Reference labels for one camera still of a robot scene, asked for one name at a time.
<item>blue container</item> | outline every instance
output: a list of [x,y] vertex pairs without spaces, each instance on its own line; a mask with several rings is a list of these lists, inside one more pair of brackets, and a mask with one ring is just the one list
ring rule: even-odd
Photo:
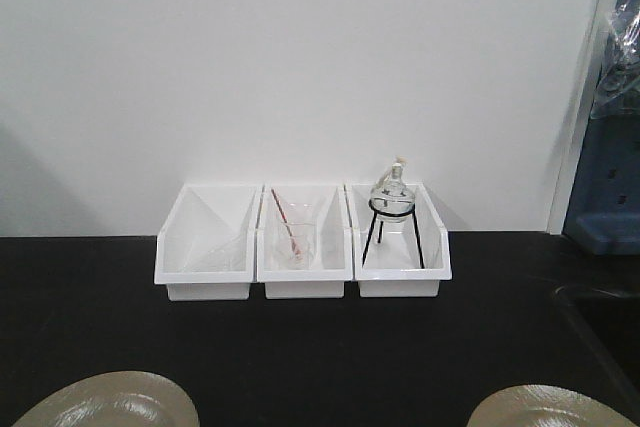
[[597,255],[640,254],[640,117],[589,121],[564,233]]

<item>white wall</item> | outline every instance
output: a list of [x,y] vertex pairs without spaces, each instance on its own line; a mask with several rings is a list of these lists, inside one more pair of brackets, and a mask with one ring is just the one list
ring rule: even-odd
[[373,180],[544,230],[596,0],[0,0],[0,235],[158,231],[185,180]]

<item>clear plastic bag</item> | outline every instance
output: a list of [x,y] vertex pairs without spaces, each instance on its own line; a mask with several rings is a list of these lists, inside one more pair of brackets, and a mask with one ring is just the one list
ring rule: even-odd
[[618,0],[591,118],[640,115],[640,0]]

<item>glass flask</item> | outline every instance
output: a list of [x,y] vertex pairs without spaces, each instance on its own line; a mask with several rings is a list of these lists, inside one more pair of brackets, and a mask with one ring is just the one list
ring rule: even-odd
[[387,217],[384,214],[408,214],[416,203],[415,194],[402,181],[402,164],[391,166],[389,175],[371,189],[371,205],[379,211],[384,222],[404,222],[406,217]]

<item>storage bin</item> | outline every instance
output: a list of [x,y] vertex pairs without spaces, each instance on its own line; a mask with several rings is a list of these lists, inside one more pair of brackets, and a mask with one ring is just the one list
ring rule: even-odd
[[416,194],[416,217],[425,268],[420,258],[413,220],[385,222],[377,243],[379,221],[369,244],[366,262],[362,252],[373,211],[368,201],[371,185],[347,184],[345,193],[353,227],[354,274],[362,297],[433,297],[441,280],[451,279],[449,239],[440,216],[422,184],[407,184]]
[[158,234],[154,280],[171,300],[247,299],[261,186],[184,185]]
[[[297,234],[296,215],[312,226],[304,230],[308,242],[289,238]],[[342,185],[267,185],[259,218],[257,279],[265,284],[267,298],[344,296],[344,282],[353,279],[353,247]],[[284,219],[290,225],[283,227]],[[307,257],[297,264],[287,257],[288,249],[305,251]]]

